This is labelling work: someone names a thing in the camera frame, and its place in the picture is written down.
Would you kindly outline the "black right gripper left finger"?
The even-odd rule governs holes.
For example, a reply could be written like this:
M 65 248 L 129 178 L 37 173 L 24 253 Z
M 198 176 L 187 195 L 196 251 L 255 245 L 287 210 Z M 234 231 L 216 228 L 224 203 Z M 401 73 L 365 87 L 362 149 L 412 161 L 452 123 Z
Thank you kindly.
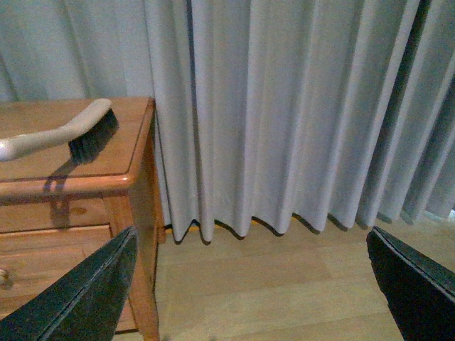
M 133 226 L 1 321 L 2 340 L 111 340 L 138 253 Z

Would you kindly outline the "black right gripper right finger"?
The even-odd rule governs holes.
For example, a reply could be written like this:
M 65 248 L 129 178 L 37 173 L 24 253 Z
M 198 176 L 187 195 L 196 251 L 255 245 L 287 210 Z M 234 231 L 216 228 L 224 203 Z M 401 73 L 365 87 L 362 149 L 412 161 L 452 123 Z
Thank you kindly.
M 454 272 L 379 227 L 367 235 L 378 286 L 404 340 L 454 339 Z

